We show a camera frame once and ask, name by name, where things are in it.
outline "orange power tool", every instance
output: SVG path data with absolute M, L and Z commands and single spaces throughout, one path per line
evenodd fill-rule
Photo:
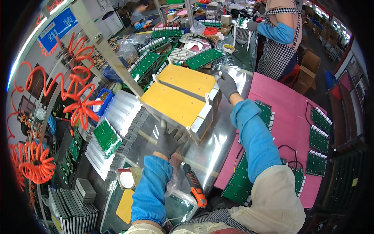
M 191 187 L 191 195 L 195 198 L 197 205 L 204 208 L 208 205 L 199 181 L 197 180 L 191 166 L 183 161 L 183 170 Z

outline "ceiling light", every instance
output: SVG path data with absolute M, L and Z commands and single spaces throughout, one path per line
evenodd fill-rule
M 9 80 L 8 80 L 8 85 L 6 87 L 6 91 L 8 91 L 9 89 L 9 84 L 10 84 L 10 81 L 12 80 L 12 76 L 14 75 L 14 72 L 16 71 L 16 68 L 18 66 L 18 62 L 21 58 L 21 55 L 22 53 L 24 52 L 24 50 L 26 49 L 26 46 L 29 44 L 29 42 L 31 41 L 32 37 L 35 35 L 35 33 L 38 31 L 38 29 L 41 27 L 41 25 L 47 21 L 47 17 L 44 17 L 44 19 L 38 24 L 38 26 L 36 26 L 36 28 L 33 30 L 33 32 L 30 34 L 30 36 L 28 37 L 28 39 L 26 40 L 25 44 L 22 46 L 21 50 L 19 51 L 18 55 L 17 55 L 17 58 L 16 58 L 16 61 L 13 63 L 13 66 L 12 66 L 12 69 L 10 71 L 10 75 L 9 75 Z

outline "blue sign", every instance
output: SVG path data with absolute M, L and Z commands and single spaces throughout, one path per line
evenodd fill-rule
M 70 29 L 72 29 L 78 21 L 69 8 L 56 16 L 50 24 L 43 30 L 38 37 L 43 47 L 50 52 L 57 44 L 56 36 L 62 38 Z

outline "yellow board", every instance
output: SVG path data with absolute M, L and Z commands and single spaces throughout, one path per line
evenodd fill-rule
M 132 189 L 126 189 L 123 192 L 121 201 L 119 202 L 116 215 L 120 217 L 127 224 L 131 221 L 131 206 L 132 206 L 132 195 L 134 191 Z
M 162 70 L 157 78 L 160 81 L 185 89 L 202 97 L 205 97 L 205 93 L 210 93 L 216 83 L 214 76 L 173 64 L 169 64 Z
M 185 127 L 192 126 L 205 105 L 205 102 L 158 82 L 140 100 Z

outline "orange coiled air hose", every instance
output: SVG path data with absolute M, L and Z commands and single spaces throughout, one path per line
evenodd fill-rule
M 44 96 L 47 96 L 49 92 L 52 89 L 52 85 L 56 82 L 56 80 L 60 77 L 61 78 L 61 98 L 62 100 L 66 100 L 67 98 L 71 98 L 75 100 L 76 102 L 73 104 L 70 104 L 64 109 L 64 113 L 67 112 L 73 112 L 73 115 L 70 119 L 70 124 L 74 126 L 77 121 L 79 120 L 82 124 L 82 127 L 84 130 L 87 130 L 88 128 L 88 119 L 87 116 L 92 118 L 95 121 L 99 121 L 99 117 L 90 109 L 90 106 L 92 105 L 99 105 L 102 104 L 103 101 L 87 101 L 88 98 L 91 96 L 91 94 L 95 90 L 94 84 L 86 85 L 85 82 L 90 78 L 91 72 L 90 68 L 94 65 L 94 60 L 91 58 L 91 55 L 93 53 L 94 48 L 92 46 L 86 46 L 83 48 L 83 44 L 85 42 L 85 38 L 82 37 L 78 40 L 78 42 L 73 47 L 73 39 L 74 39 L 74 33 L 72 33 L 69 45 L 67 47 L 68 52 L 70 55 L 72 55 L 75 58 L 75 61 L 80 62 L 82 60 L 89 60 L 91 62 L 90 67 L 85 66 L 75 66 L 73 68 L 73 73 L 70 74 L 69 78 L 71 80 L 71 83 L 67 89 L 67 91 L 64 91 L 64 76 L 62 73 L 59 73 L 55 76 L 55 78 L 50 83 L 50 86 L 47 87 L 47 77 L 44 68 L 41 66 L 32 68 L 31 64 L 27 61 L 22 62 L 15 73 L 14 78 L 14 90 L 12 91 L 12 94 L 10 96 L 10 104 L 14 110 L 14 112 L 10 113 L 7 117 L 7 129 L 9 132 L 8 140 L 10 138 L 15 138 L 15 136 L 12 134 L 9 128 L 9 118 L 13 115 L 18 115 L 18 111 L 15 108 L 13 104 L 13 94 L 15 91 L 22 93 L 24 91 L 24 88 L 22 86 L 18 86 L 16 84 L 16 77 L 19 68 L 26 64 L 30 69 L 30 74 L 27 78 L 26 84 L 25 84 L 25 90 L 29 91 L 31 88 L 31 85 L 33 83 L 33 74 L 40 70 L 42 71 L 43 78 L 44 78 Z M 78 51 L 73 55 L 74 50 L 78 46 L 78 44 L 81 43 Z M 90 50 L 87 55 L 80 55 L 84 54 L 87 50 Z M 78 76 L 78 74 L 87 73 L 87 76 L 85 78 L 81 78 Z M 78 89 L 78 83 L 82 85 L 82 90 L 77 91 Z M 75 85 L 74 92 L 70 93 L 72 91 L 73 85 Z M 87 97 L 82 101 L 80 99 L 80 96 L 88 89 L 92 88 L 91 92 Z M 47 158 L 49 149 L 43 150 L 42 143 L 36 144 L 36 142 L 33 140 L 31 143 L 27 142 L 26 144 L 18 143 L 17 145 L 9 144 L 9 149 L 12 155 L 12 161 L 13 165 L 16 171 L 16 177 L 18 179 L 18 182 L 21 186 L 21 189 L 23 190 L 24 184 L 24 178 L 31 180 L 35 184 L 43 184 L 50 180 L 52 178 L 52 175 L 54 174 L 53 169 L 55 169 L 55 165 L 52 162 L 53 157 Z

